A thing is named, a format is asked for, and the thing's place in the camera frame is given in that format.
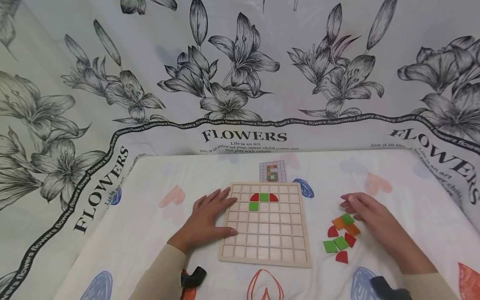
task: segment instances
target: black object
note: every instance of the black object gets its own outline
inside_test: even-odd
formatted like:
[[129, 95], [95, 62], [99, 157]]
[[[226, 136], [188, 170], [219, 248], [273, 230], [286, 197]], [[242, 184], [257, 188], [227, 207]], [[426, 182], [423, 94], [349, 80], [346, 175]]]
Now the black object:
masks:
[[197, 267], [192, 275], [182, 272], [180, 275], [181, 286], [182, 288], [196, 288], [202, 284], [206, 276], [207, 272], [201, 267]]
[[404, 288], [392, 289], [383, 276], [370, 279], [370, 284], [382, 300], [412, 300], [408, 290]]

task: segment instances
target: person's left hand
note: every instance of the person's left hand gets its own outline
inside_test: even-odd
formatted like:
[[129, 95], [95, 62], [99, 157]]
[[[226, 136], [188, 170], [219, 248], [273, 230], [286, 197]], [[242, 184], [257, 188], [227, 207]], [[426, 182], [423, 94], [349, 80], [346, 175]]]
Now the person's left hand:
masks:
[[229, 191], [230, 187], [222, 192], [218, 189], [195, 201], [192, 215], [167, 243], [188, 254], [194, 248], [213, 240], [237, 235], [238, 232], [231, 227], [215, 227], [218, 215], [237, 200], [237, 198], [226, 199]]

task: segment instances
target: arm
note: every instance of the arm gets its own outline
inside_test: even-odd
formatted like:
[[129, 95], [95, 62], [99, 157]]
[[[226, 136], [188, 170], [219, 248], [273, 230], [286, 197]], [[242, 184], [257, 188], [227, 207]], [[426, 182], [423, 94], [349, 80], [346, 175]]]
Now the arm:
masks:
[[430, 259], [416, 245], [388, 209], [364, 193], [341, 196], [340, 206], [355, 219], [365, 222], [373, 237], [395, 260], [413, 300], [458, 299]]
[[230, 188], [223, 192], [216, 190], [193, 204], [192, 215], [140, 278], [130, 300], [180, 299], [180, 275], [187, 255], [198, 246], [237, 234], [230, 227], [215, 227], [217, 217], [237, 200], [226, 199], [229, 191]]

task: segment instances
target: beige sleeve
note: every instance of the beige sleeve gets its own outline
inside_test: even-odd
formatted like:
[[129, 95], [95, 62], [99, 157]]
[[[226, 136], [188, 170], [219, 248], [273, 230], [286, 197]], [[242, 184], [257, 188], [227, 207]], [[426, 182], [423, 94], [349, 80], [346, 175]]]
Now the beige sleeve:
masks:
[[129, 300], [179, 300], [180, 275], [186, 258], [182, 251], [166, 244], [140, 278]]
[[439, 273], [403, 275], [412, 300], [457, 300], [448, 283]]

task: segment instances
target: white bedsheet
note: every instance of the white bedsheet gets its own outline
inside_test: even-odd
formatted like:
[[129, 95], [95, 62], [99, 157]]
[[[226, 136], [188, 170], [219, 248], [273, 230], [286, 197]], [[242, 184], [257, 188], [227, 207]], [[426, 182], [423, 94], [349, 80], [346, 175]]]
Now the white bedsheet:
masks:
[[[315, 193], [313, 198], [304, 197], [312, 268], [220, 262], [218, 243], [214, 243], [196, 250], [188, 263], [188, 272], [199, 265], [208, 273], [196, 299], [224, 300], [228, 295], [228, 299], [256, 300], [265, 289], [271, 299], [282, 299], [282, 291], [283, 299], [375, 299], [368, 286], [371, 272], [384, 276], [393, 288], [402, 287], [397, 266], [360, 222], [355, 224], [362, 233], [355, 246], [347, 249], [349, 264], [336, 262], [335, 255], [323, 247], [323, 241], [330, 240], [331, 221], [342, 214], [340, 195], [365, 192], [368, 173], [391, 183], [390, 193], [379, 190], [375, 198], [397, 217], [458, 295], [459, 263], [480, 270], [480, 236], [408, 150], [145, 157], [133, 168], [120, 202], [108, 209], [55, 299], [127, 299], [197, 198], [234, 181], [257, 181], [259, 164], [276, 160], [285, 160], [288, 181], [303, 179]], [[160, 208], [176, 185], [184, 191], [185, 200]], [[260, 271], [255, 288], [248, 292], [261, 269], [265, 271]], [[103, 296], [82, 298], [87, 288], [94, 293], [103, 289]]]

